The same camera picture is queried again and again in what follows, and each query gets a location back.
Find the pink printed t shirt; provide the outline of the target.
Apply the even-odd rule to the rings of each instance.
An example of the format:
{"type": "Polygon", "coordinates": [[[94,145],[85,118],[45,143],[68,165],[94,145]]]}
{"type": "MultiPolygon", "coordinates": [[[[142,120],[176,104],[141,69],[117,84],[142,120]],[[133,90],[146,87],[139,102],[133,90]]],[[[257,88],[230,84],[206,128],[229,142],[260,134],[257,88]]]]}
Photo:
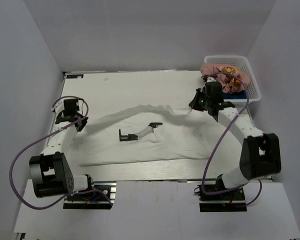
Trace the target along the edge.
{"type": "Polygon", "coordinates": [[[239,93],[251,82],[250,77],[239,68],[225,64],[207,62],[201,66],[200,72],[203,79],[211,77],[219,82],[224,94],[239,93]]]}

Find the white t shirt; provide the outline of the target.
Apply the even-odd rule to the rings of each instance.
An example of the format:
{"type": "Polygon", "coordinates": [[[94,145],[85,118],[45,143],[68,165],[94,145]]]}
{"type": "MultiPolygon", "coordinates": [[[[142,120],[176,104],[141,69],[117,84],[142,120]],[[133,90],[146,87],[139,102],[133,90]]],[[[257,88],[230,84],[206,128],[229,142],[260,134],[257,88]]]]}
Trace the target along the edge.
{"type": "Polygon", "coordinates": [[[85,167],[206,160],[221,130],[207,112],[138,105],[89,122],[77,149],[85,167]]]}

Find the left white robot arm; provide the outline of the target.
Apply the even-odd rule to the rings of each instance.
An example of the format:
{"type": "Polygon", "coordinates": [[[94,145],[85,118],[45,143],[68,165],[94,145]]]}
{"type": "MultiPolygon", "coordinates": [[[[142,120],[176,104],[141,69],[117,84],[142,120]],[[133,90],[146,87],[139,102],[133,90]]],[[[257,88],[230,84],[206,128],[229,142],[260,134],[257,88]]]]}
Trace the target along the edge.
{"type": "Polygon", "coordinates": [[[52,107],[55,113],[53,131],[40,155],[29,160],[34,193],[38,198],[79,193],[89,200],[96,187],[88,174],[74,175],[67,161],[67,152],[77,133],[88,122],[80,113],[80,98],[58,100],[52,107]]]}

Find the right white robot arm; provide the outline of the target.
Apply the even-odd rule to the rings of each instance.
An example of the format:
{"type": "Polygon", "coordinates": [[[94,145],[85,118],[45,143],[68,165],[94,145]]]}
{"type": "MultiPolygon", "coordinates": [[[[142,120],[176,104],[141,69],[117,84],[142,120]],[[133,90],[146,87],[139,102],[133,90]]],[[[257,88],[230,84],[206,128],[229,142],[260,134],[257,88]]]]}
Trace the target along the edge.
{"type": "Polygon", "coordinates": [[[242,116],[242,111],[230,101],[224,101],[219,82],[208,82],[196,89],[189,107],[196,111],[206,111],[220,125],[224,132],[213,148],[215,155],[221,141],[230,132],[241,144],[239,165],[217,177],[212,191],[201,187],[205,195],[217,195],[226,200],[234,190],[243,187],[251,180],[275,175],[281,172],[280,141],[276,134],[265,133],[253,126],[242,116]]]}

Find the blue t shirt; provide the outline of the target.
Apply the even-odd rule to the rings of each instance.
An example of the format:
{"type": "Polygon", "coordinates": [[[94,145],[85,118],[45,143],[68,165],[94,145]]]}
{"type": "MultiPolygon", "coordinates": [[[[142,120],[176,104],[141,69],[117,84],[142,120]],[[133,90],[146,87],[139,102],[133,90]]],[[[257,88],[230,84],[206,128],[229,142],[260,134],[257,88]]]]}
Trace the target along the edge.
{"type": "Polygon", "coordinates": [[[240,92],[223,93],[222,96],[227,100],[245,100],[247,98],[247,94],[244,90],[240,92]]]}

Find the blue label sticker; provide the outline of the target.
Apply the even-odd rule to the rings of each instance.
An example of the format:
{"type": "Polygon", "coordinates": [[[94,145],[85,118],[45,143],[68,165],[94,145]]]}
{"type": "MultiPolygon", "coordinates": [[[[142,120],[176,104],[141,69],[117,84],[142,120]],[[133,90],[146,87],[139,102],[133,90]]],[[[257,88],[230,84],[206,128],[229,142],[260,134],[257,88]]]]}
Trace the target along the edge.
{"type": "Polygon", "coordinates": [[[68,74],[66,76],[67,79],[82,79],[84,74],[68,74]]]}

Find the white plastic basket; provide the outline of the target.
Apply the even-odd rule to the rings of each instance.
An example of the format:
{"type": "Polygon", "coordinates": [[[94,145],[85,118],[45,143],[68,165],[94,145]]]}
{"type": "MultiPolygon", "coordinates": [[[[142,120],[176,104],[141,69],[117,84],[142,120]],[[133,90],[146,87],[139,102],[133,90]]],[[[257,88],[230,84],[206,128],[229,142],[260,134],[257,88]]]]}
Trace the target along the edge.
{"type": "Polygon", "coordinates": [[[233,66],[240,69],[243,73],[249,76],[250,83],[246,90],[246,95],[249,97],[249,103],[258,102],[261,98],[261,92],[251,68],[248,59],[241,55],[208,55],[204,58],[204,63],[212,63],[225,66],[233,66]]]}

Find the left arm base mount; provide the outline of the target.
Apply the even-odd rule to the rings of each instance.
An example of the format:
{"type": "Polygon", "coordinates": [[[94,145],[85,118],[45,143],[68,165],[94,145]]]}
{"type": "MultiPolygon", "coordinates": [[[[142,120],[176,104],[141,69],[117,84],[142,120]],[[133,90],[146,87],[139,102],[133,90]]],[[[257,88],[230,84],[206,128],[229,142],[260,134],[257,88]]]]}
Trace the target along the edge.
{"type": "Polygon", "coordinates": [[[116,182],[94,182],[93,191],[85,194],[74,194],[63,201],[65,210],[110,210],[115,201],[116,182]]]}

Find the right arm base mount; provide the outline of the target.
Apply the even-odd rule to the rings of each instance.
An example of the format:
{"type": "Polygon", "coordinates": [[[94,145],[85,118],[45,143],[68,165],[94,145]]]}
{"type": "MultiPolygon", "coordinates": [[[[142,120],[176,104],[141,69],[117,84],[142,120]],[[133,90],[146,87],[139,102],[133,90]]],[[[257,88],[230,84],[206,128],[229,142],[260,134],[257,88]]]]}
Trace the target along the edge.
{"type": "Polygon", "coordinates": [[[199,210],[201,213],[234,213],[246,212],[246,198],[242,188],[231,192],[207,195],[202,191],[202,185],[194,188],[193,193],[198,195],[199,210]]]}

